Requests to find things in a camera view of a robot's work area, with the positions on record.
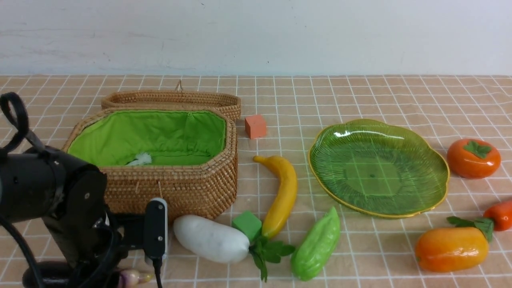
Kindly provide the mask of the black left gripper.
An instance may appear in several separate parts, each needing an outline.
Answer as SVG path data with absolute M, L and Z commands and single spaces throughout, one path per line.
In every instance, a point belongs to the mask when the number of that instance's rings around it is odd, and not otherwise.
M 128 286 L 117 270 L 128 252 L 105 204 L 106 187 L 107 176 L 95 170 L 42 175 L 44 202 L 50 205 L 42 220 L 66 259 L 42 263 L 47 288 Z

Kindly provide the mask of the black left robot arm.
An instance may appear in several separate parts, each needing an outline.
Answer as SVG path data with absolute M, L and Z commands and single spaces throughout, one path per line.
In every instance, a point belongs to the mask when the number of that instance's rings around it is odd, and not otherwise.
M 29 265 L 25 288 L 135 288 L 151 281 L 149 273 L 118 268 L 128 246 L 104 201 L 106 186 L 99 168 L 49 146 L 1 157 L 1 222 L 41 218 L 65 258 L 37 262 L 14 230 Z

